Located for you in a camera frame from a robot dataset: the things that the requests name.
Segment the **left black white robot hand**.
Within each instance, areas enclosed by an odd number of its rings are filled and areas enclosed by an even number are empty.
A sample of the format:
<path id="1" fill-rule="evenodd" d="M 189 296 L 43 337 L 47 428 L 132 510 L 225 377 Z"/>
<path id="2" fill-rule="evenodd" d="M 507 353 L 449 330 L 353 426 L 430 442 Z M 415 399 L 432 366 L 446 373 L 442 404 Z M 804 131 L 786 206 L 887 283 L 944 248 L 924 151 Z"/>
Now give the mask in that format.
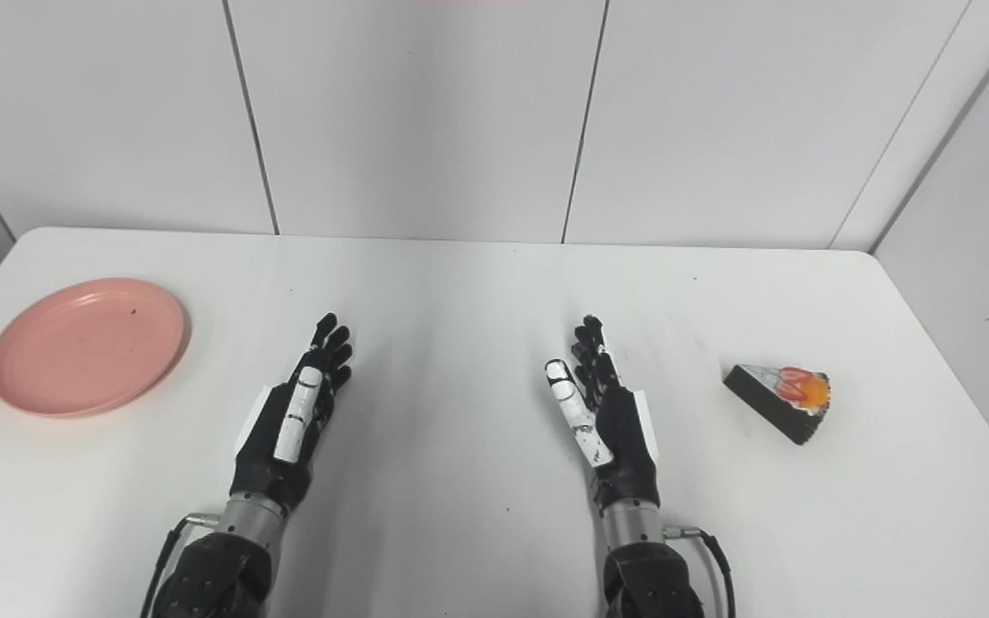
<path id="1" fill-rule="evenodd" d="M 302 504 L 313 454 L 333 418 L 338 392 L 352 379 L 352 355 L 349 328 L 327 312 L 287 382 L 267 390 L 235 457 L 232 496 L 262 497 L 285 517 Z"/>

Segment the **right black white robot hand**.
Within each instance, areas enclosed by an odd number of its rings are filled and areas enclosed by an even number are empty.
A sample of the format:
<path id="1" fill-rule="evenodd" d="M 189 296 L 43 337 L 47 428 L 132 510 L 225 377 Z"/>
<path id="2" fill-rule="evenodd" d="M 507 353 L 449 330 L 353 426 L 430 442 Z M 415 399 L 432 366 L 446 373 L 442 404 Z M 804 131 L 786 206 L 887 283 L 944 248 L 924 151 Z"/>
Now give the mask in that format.
<path id="1" fill-rule="evenodd" d="M 574 442 L 592 469 L 593 501 L 662 504 L 657 465 L 634 391 L 622 383 L 602 321 L 587 314 L 573 329 L 576 365 L 547 361 L 545 378 Z"/>

